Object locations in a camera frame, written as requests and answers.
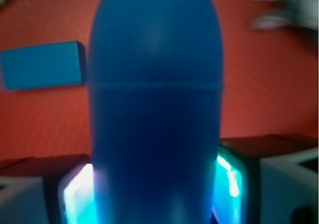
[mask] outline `red surface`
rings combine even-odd
[[[79,40],[88,48],[99,0],[11,0],[0,9],[0,50]],[[223,137],[318,136],[318,50],[291,28],[249,29],[273,3],[214,0],[225,53]],[[90,153],[85,87],[0,93],[0,160]]]

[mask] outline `glowing light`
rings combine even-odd
[[[225,160],[223,159],[221,156],[217,156],[217,162],[223,167],[225,168],[227,171],[230,171],[231,170],[231,166],[230,164]]]
[[[237,172],[236,171],[228,171],[227,176],[229,179],[229,194],[232,197],[238,197],[239,196],[239,188],[236,180]]]
[[[213,185],[212,210],[218,223],[246,223],[243,195],[244,172],[235,164],[239,161],[231,155],[217,155]]]
[[[68,224],[96,224],[93,166],[86,164],[63,191]]]

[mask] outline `bottle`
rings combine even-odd
[[[98,223],[209,223],[222,89],[211,0],[101,0],[88,61]]]

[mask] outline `blue box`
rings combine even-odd
[[[78,41],[0,52],[0,81],[7,91],[79,85],[85,74],[85,49]]]

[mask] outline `blue light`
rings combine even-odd
[[[213,213],[220,224],[241,224],[243,220],[242,172],[232,165],[232,159],[217,156],[213,190]]]
[[[85,165],[63,191],[68,224],[97,224],[93,166]]]

